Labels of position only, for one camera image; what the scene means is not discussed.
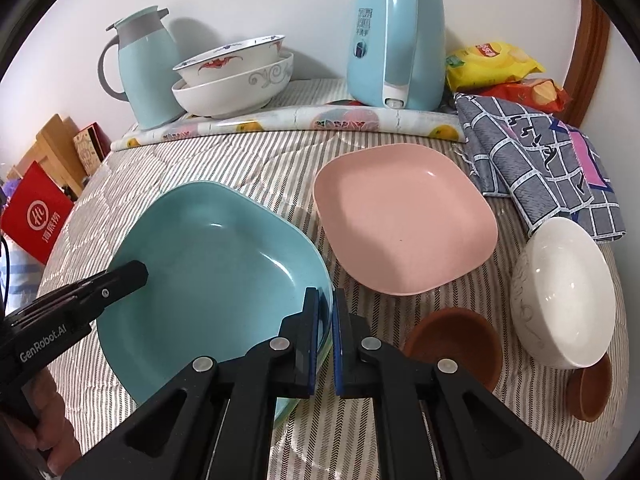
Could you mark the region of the person's left hand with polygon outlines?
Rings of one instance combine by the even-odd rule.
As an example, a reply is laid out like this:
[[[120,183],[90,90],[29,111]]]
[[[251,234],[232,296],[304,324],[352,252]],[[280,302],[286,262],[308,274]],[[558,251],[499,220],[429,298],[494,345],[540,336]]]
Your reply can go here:
[[[27,387],[27,396],[36,409],[39,422],[35,430],[2,413],[13,437],[28,450],[49,451],[47,465],[52,474],[62,476],[81,458],[75,430],[65,415],[65,402],[47,368],[40,370]]]

